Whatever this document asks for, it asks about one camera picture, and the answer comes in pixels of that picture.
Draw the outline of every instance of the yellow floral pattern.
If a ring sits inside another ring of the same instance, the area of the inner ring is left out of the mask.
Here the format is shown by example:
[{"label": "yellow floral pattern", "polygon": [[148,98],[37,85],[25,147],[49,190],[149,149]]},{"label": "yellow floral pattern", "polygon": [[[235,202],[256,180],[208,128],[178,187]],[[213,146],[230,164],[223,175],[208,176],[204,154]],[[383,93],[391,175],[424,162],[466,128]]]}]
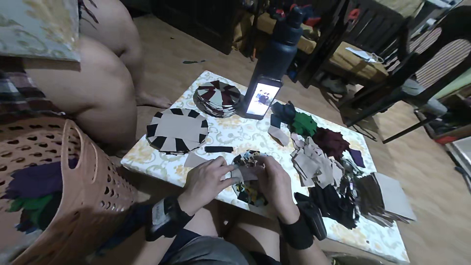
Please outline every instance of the yellow floral pattern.
[{"label": "yellow floral pattern", "polygon": [[79,61],[77,0],[0,3],[0,55]]},{"label": "yellow floral pattern", "polygon": [[[247,88],[232,82],[219,75],[204,71],[198,79],[186,90],[183,95],[172,105],[172,108],[188,108],[201,111],[193,103],[193,95],[198,86],[214,80],[220,80],[230,85],[236,86],[242,94],[245,94]],[[329,128],[335,132],[341,132],[344,139],[347,140],[351,147],[362,152],[363,160],[366,166],[365,172],[376,172],[373,160],[368,151],[363,135],[350,129],[342,127],[338,124],[326,121],[311,113],[296,108],[296,111],[311,115],[317,122],[317,125]],[[215,118],[206,114],[202,114],[208,120],[209,135],[206,138],[206,145],[211,146],[232,146],[232,153],[206,153],[204,148],[199,148],[194,152],[205,158],[214,159],[217,156],[223,156],[228,163],[231,163],[235,156],[244,153],[246,150],[259,150],[273,156],[291,176],[291,189],[293,192],[308,194],[306,187],[301,187],[299,175],[293,167],[290,154],[294,151],[292,142],[288,146],[279,145],[267,133],[270,127],[271,111],[265,115],[263,120],[251,120],[241,118],[234,115],[227,118]],[[282,124],[281,130],[289,135],[289,130],[285,124]],[[124,156],[121,163],[132,170],[168,181],[177,186],[185,185],[186,175],[191,168],[184,167],[183,164],[187,155],[165,155],[152,147],[146,140],[144,135],[137,144]],[[257,214],[274,218],[273,210],[269,207],[255,207],[245,202],[237,200],[235,192],[231,188],[224,189],[216,199],[235,205],[237,207],[250,210]],[[338,224],[330,218],[324,218],[327,228],[327,237],[343,242],[350,246],[366,250],[368,252],[388,257],[388,259],[397,259],[399,261],[408,262],[406,249],[399,234],[396,224],[392,228],[383,228],[363,217],[360,218],[358,227],[348,230],[344,226]]]}]

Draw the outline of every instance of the smartphone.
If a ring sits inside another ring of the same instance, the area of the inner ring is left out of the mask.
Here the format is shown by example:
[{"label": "smartphone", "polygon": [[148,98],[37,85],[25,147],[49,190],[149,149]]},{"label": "smartphone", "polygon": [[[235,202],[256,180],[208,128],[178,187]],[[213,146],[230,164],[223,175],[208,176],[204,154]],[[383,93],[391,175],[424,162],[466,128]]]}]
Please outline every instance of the smartphone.
[{"label": "smartphone", "polygon": [[244,117],[263,119],[282,86],[281,80],[260,75],[244,96]]}]

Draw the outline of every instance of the white table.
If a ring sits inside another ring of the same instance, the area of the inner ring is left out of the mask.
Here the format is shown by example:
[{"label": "white table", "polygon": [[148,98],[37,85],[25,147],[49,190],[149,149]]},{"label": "white table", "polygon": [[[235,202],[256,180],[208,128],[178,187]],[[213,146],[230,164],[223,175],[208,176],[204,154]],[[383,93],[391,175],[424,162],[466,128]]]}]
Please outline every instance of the white table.
[{"label": "white table", "polygon": [[[247,91],[247,88],[240,84],[209,71],[204,71],[172,105],[172,108],[194,109],[201,113],[193,102],[193,94],[198,86],[214,80],[220,80],[234,85],[242,94],[245,94]],[[319,127],[329,128],[334,132],[341,132],[344,139],[350,143],[350,147],[352,149],[361,151],[363,161],[366,166],[366,169],[364,170],[365,173],[376,172],[376,168],[374,167],[373,160],[368,151],[363,135],[319,118],[301,109],[296,108],[296,111],[311,115]],[[199,148],[195,151],[197,155],[205,159],[213,159],[217,156],[223,156],[227,163],[230,164],[235,156],[244,153],[248,149],[259,150],[260,152],[273,156],[288,172],[291,176],[291,187],[293,193],[300,192],[308,195],[307,188],[301,187],[299,175],[291,162],[290,154],[294,151],[292,141],[290,141],[288,146],[283,147],[275,142],[267,133],[270,126],[271,110],[269,110],[265,115],[265,118],[260,121],[241,118],[237,115],[228,118],[215,118],[206,114],[202,115],[207,117],[210,132],[206,138],[206,145],[232,146],[234,147],[234,152],[231,154],[206,153],[204,152],[204,148]],[[289,131],[285,124],[282,124],[281,129],[289,135]],[[183,187],[185,185],[186,175],[191,169],[183,166],[187,156],[188,154],[178,156],[165,155],[164,153],[150,147],[146,140],[146,136],[144,135],[129,151],[129,153],[124,156],[121,160],[121,164],[130,170],[147,174]],[[255,207],[238,200],[232,187],[228,187],[223,190],[216,199],[269,218],[274,218],[274,214],[269,206]],[[324,223],[327,229],[327,237],[332,240],[379,255],[387,260],[409,263],[406,248],[395,223],[391,228],[384,228],[372,221],[360,217],[360,220],[357,223],[357,228],[353,230],[345,228],[343,225],[330,218],[324,218]]]}]

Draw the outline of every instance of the plaid fabric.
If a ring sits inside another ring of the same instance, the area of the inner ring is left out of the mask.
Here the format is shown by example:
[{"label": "plaid fabric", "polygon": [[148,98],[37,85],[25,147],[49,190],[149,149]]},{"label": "plaid fabric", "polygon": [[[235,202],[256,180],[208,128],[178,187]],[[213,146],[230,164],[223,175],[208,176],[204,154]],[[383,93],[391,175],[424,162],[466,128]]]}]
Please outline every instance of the plaid fabric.
[{"label": "plaid fabric", "polygon": [[46,99],[25,72],[0,70],[0,124],[40,116],[65,117],[65,113]]}]

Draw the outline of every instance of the brown plastic basket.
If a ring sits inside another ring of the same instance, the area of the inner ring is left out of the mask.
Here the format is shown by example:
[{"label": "brown plastic basket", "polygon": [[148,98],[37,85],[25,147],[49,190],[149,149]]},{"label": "brown plastic basket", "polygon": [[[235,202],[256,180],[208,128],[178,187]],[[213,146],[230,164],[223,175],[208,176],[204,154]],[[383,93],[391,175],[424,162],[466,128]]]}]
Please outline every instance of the brown plastic basket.
[{"label": "brown plastic basket", "polygon": [[[77,157],[74,169],[68,159]],[[0,196],[11,173],[28,166],[61,161],[62,200],[47,229],[13,265],[66,264],[92,253],[120,225],[137,191],[121,178],[109,157],[71,120],[42,117],[0,126]],[[24,236],[14,227],[20,212],[0,199],[0,249]]]}]

